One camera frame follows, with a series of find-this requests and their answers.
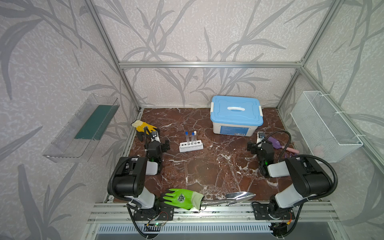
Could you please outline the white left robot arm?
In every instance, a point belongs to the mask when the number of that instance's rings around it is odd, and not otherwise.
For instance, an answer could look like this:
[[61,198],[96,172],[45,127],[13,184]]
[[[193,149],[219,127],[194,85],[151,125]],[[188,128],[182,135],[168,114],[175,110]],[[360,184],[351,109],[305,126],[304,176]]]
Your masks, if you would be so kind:
[[115,167],[109,183],[108,194],[114,198],[128,202],[128,208],[135,211],[160,210],[159,200],[145,187],[146,176],[161,173],[163,153],[170,150],[168,140],[165,143],[153,141],[146,145],[144,157],[121,157]]

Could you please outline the blue plastic bin lid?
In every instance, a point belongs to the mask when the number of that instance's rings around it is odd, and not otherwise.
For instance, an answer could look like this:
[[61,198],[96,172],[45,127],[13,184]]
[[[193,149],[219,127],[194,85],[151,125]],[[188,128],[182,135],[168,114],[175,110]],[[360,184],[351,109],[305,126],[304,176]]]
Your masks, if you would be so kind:
[[214,96],[211,102],[211,121],[260,127],[264,116],[260,101],[255,98]]

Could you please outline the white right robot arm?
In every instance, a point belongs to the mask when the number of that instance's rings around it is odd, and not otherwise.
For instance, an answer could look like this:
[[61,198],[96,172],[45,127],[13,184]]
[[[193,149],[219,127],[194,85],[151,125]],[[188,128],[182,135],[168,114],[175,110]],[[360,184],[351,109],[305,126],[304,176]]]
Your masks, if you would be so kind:
[[335,169],[325,160],[312,155],[296,155],[274,163],[272,143],[249,142],[247,150],[257,155],[259,170],[266,178],[290,177],[292,184],[270,197],[269,203],[252,203],[256,220],[294,220],[295,207],[332,194],[338,186]]

